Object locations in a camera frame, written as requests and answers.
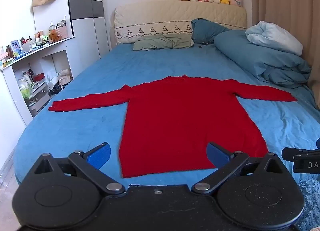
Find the red long-sleeve sweater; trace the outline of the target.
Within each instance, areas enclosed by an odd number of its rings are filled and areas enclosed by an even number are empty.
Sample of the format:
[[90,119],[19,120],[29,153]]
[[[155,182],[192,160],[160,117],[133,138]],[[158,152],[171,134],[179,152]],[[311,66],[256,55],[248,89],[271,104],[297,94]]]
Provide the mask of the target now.
[[168,76],[107,93],[55,101],[49,109],[66,112],[126,103],[119,160],[122,176],[132,178],[213,168],[206,152],[211,142],[251,157],[266,155],[266,142],[239,98],[295,101],[290,93],[265,85]]

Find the blue bed sheet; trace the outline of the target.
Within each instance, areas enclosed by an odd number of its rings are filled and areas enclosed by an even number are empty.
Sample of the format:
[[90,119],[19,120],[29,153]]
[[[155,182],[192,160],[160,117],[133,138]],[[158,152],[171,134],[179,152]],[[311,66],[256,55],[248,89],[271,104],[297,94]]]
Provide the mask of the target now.
[[122,44],[27,126],[14,155],[23,181],[38,157],[106,142],[102,171],[124,186],[187,184],[212,173],[207,144],[251,157],[314,149],[319,111],[310,90],[264,83],[213,45],[133,51]]

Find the fluffy blue rug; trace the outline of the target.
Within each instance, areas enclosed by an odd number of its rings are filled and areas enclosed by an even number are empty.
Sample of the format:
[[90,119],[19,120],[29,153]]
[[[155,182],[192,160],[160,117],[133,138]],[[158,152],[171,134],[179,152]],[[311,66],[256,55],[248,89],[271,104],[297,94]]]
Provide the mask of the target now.
[[299,230],[319,228],[319,181],[306,180],[299,184],[305,199],[305,208],[297,222]]

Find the teal rolled duvet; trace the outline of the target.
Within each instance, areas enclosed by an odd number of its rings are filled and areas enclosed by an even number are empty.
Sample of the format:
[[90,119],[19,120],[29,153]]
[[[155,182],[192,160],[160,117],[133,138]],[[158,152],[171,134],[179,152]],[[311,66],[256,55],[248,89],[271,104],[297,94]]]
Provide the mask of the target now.
[[307,83],[311,68],[301,57],[250,42],[242,30],[229,30],[214,38],[214,45],[257,79],[286,88]]

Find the white shelf desk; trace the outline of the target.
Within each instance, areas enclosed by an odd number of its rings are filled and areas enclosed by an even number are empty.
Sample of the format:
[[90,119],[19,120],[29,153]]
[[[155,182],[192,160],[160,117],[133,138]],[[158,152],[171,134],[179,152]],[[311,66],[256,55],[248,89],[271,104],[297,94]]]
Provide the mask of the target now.
[[58,42],[46,45],[40,49],[29,52],[22,58],[13,61],[10,65],[1,68],[5,83],[14,104],[25,125],[28,125],[33,117],[19,90],[17,80],[22,72],[31,69],[34,74],[44,74],[44,81],[50,85],[50,81],[56,79],[56,75],[63,69],[70,69],[73,78],[78,75],[73,65],[76,64],[75,37],[66,38]]

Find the orange teddy bear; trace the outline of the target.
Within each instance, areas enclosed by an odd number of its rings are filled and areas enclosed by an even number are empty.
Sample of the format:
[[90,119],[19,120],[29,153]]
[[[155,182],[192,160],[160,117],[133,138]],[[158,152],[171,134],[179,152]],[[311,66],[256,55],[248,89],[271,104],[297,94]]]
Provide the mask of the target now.
[[62,36],[60,33],[57,31],[57,29],[53,29],[49,31],[49,40],[51,42],[58,42],[62,39]]

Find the dark teal pillow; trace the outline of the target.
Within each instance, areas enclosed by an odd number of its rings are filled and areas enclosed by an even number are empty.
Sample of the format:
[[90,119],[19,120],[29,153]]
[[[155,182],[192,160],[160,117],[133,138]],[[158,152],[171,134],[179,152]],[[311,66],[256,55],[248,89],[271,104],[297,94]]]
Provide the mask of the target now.
[[229,31],[228,28],[203,18],[192,20],[191,26],[193,28],[191,38],[196,44],[213,44],[218,34]]

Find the light blue blanket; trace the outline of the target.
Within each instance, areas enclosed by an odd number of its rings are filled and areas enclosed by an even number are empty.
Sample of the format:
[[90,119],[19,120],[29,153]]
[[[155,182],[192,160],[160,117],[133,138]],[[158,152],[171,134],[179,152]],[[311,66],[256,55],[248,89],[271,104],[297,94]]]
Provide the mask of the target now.
[[259,21],[245,31],[247,39],[259,46],[301,56],[302,43],[291,33],[277,24]]

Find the green pillow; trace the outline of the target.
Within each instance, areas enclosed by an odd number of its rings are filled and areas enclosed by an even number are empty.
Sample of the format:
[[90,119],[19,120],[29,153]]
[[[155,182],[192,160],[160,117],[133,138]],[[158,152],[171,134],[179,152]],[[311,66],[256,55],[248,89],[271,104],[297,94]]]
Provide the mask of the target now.
[[191,35],[187,33],[156,34],[140,37],[134,42],[132,50],[182,49],[191,48],[194,44]]

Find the beige quilted headboard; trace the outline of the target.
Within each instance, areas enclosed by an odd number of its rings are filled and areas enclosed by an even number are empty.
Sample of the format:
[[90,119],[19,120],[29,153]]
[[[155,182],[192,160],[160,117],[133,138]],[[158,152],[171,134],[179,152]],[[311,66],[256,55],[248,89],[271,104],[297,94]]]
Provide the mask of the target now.
[[157,0],[119,6],[114,11],[116,44],[157,34],[193,33],[191,21],[204,18],[229,29],[247,29],[243,7],[209,2]]

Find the white wardrobe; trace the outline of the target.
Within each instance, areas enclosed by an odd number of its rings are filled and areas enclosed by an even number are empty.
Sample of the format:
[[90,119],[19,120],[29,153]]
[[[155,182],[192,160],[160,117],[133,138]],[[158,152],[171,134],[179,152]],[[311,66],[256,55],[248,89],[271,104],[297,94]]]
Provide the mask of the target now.
[[68,0],[72,33],[85,62],[109,52],[103,0]]

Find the beige curtain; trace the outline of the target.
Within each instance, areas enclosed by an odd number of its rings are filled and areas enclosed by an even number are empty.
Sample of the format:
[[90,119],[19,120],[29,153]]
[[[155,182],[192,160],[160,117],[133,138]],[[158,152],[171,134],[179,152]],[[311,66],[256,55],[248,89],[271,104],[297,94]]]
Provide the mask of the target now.
[[286,29],[303,45],[311,67],[308,86],[319,104],[319,0],[252,0],[252,22],[271,22]]

